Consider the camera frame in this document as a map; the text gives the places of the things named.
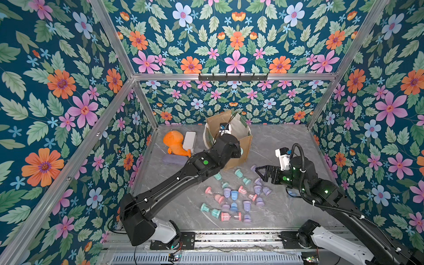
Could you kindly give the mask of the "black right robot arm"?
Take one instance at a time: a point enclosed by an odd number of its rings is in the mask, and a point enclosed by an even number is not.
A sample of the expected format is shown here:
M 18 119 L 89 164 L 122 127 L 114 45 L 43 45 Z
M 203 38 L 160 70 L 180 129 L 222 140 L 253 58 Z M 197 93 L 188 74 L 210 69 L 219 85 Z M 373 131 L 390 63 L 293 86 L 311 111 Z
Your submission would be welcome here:
M 318 177 L 313 162 L 305 157 L 290 159 L 279 166 L 255 167 L 263 182 L 284 185 L 299 191 L 301 199 L 338 220 L 359 242 L 355 244 L 328 231 L 318 222 L 307 220 L 298 230 L 296 241 L 303 248 L 324 248 L 354 265 L 421 265 L 424 253 L 408 249 L 367 219 L 344 191 Z

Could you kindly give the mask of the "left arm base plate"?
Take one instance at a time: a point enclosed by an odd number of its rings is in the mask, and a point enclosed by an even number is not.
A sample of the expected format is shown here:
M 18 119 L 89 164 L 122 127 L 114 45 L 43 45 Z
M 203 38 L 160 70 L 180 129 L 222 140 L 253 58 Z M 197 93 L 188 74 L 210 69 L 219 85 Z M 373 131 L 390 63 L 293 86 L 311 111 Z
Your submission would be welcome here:
M 195 236 L 195 232 L 189 231 L 177 234 L 169 243 L 166 244 L 161 241 L 152 241 L 150 244 L 150 250 L 193 250 Z

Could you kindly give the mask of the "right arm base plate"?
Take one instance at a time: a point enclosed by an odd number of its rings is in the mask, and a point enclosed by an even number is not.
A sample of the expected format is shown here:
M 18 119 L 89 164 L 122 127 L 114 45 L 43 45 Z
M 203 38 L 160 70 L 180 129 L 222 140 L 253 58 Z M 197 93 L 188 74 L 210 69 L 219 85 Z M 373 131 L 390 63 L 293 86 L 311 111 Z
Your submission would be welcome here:
M 308 220 L 297 231 L 282 231 L 278 237 L 282 240 L 284 247 L 316 248 L 317 245 L 313 242 L 312 236 L 317 234 L 314 230 L 318 227 L 321 227 L 318 222 Z

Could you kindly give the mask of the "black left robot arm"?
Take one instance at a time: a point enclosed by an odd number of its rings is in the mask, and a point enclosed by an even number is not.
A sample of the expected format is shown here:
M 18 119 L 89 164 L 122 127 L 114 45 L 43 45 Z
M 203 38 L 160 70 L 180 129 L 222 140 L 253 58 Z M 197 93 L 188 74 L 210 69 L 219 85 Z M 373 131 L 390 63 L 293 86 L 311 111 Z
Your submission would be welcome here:
M 219 173 L 231 159 L 241 157 L 240 142 L 224 134 L 208 150 L 191 156 L 173 176 L 138 195 L 126 194 L 120 200 L 120 222 L 132 246 L 149 240 L 175 248 L 182 233 L 172 220 L 163 221 L 156 214 L 189 188 Z

